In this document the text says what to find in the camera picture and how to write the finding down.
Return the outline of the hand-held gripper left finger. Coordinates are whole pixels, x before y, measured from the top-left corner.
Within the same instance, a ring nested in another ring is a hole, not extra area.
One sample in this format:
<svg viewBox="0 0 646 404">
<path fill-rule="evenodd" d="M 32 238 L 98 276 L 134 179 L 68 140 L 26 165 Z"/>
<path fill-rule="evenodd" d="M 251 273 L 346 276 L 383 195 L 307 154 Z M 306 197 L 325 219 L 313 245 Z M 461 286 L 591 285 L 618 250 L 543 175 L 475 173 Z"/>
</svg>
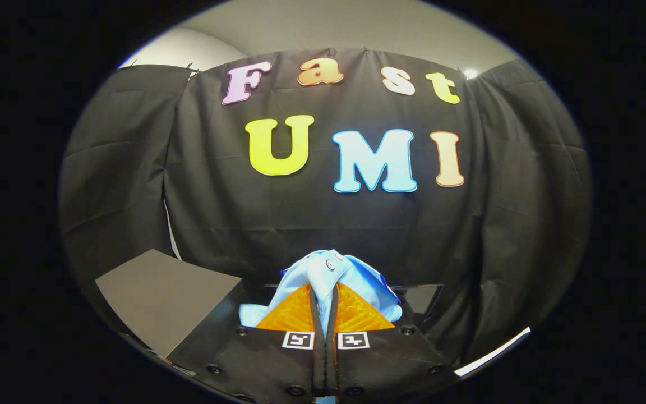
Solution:
<svg viewBox="0 0 646 404">
<path fill-rule="evenodd" d="M 238 282 L 168 355 L 195 379 L 248 402 L 313 402 L 325 384 L 320 329 L 278 332 L 241 325 L 241 304 L 261 304 L 266 287 Z"/>
</svg>

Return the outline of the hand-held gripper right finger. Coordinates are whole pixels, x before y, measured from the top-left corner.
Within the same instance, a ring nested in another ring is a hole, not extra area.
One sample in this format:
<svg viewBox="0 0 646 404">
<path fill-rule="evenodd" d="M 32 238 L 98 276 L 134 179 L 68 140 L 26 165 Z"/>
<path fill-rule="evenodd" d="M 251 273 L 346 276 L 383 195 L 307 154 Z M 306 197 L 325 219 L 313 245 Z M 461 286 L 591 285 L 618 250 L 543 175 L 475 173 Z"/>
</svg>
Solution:
<svg viewBox="0 0 646 404">
<path fill-rule="evenodd" d="M 402 317 L 387 320 L 361 294 L 338 283 L 326 342 L 326 395 L 333 401 L 430 401 L 459 383 L 452 362 L 421 330 L 405 291 Z"/>
</svg>

